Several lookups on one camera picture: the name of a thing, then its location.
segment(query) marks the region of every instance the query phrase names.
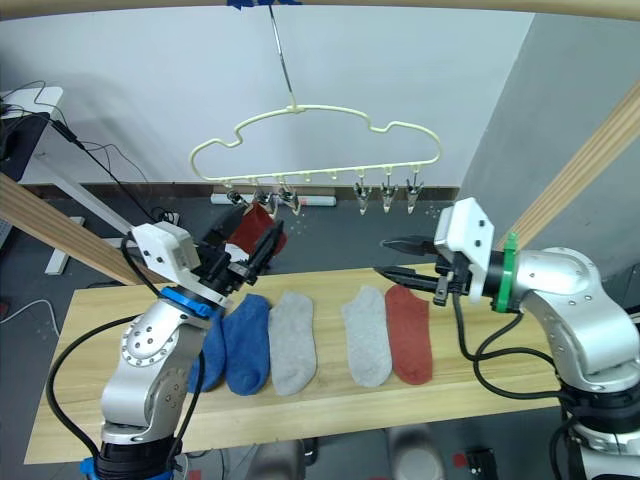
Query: green ring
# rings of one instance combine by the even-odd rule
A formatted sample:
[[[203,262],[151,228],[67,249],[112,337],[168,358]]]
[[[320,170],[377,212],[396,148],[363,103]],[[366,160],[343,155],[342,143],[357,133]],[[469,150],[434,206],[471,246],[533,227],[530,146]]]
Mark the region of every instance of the green ring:
[[[511,297],[511,285],[513,283],[513,271],[516,264],[516,251],[518,250],[518,234],[510,232],[504,245],[504,262],[502,265],[502,278],[496,300],[496,312],[506,313]]]

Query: blue sock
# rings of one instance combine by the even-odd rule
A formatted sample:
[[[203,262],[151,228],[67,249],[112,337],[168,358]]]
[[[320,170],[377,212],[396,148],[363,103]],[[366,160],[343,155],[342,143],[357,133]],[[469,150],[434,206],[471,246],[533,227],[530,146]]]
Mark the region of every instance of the blue sock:
[[[269,303],[248,294],[222,322],[227,384],[238,395],[258,392],[269,376]]]
[[[222,315],[224,309],[216,310],[210,317],[211,328],[204,338],[202,352],[204,353],[204,381],[202,382],[202,390],[206,392],[211,390],[220,381],[222,372],[224,371],[225,351],[224,337],[222,336]],[[189,381],[187,383],[187,391],[193,393],[196,390],[198,382],[198,371],[200,369],[200,359],[196,357],[196,361],[191,366],[189,372]]]

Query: gray sock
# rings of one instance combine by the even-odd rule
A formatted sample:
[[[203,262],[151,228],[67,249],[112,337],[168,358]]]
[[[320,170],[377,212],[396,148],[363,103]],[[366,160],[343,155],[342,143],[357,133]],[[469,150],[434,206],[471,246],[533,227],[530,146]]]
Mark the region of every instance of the gray sock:
[[[347,329],[351,376],[358,385],[377,387],[391,374],[384,297],[377,288],[363,286],[356,298],[342,306]]]
[[[271,379],[278,395],[302,390],[316,373],[313,303],[300,293],[285,291],[269,313]]]

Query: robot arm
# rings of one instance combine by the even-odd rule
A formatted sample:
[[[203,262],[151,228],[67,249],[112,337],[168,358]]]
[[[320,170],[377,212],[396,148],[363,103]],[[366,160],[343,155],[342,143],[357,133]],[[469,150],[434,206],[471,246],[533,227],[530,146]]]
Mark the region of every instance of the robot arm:
[[[279,222],[248,261],[231,262],[224,241],[244,210],[228,210],[197,247],[188,232],[166,222],[133,228],[147,266],[177,286],[164,288],[121,337],[118,367],[102,395],[105,421],[94,465],[97,478],[171,477],[173,456],[180,452],[174,432],[209,318],[227,305],[227,295],[256,282],[282,233]]]
[[[542,324],[562,401],[575,419],[570,431],[572,479],[640,478],[640,337],[626,312],[604,292],[593,262],[566,248],[491,251],[493,225],[475,199],[444,209],[434,238],[404,237],[383,245],[438,255],[436,272],[377,269],[392,281],[434,292],[493,299],[498,312],[530,311]]]

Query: sock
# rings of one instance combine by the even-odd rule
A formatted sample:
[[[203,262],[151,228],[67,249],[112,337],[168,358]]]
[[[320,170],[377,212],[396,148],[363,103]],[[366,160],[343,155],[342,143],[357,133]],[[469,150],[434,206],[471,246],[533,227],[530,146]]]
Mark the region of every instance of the sock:
[[[365,285],[353,301],[342,306],[342,318],[353,380],[363,387],[382,385],[391,373],[384,297]]]
[[[273,219],[269,216],[259,203],[253,202],[251,210],[244,214],[242,223],[235,232],[229,237],[227,243],[237,245],[242,250],[251,255],[256,249],[256,243],[260,240],[262,234],[271,226],[275,225]],[[287,236],[283,233],[278,241],[278,246],[274,255],[278,254],[287,243]]]
[[[269,312],[271,379],[278,395],[293,395],[316,373],[313,303],[300,293],[285,291]]]
[[[384,298],[393,371],[411,385],[427,383],[433,376],[429,303],[401,285],[387,290]]]
[[[269,303],[247,294],[222,321],[227,351],[227,384],[238,395],[253,395],[269,376]]]
[[[211,390],[217,385],[224,371],[225,364],[225,348],[224,337],[222,336],[222,315],[224,309],[216,310],[210,318],[211,328],[207,332],[202,345],[204,353],[204,381],[202,382],[202,392]],[[196,391],[196,383],[198,382],[198,371],[200,369],[200,358],[196,357],[196,361],[191,366],[189,372],[189,380],[187,382],[187,391],[193,393]]]

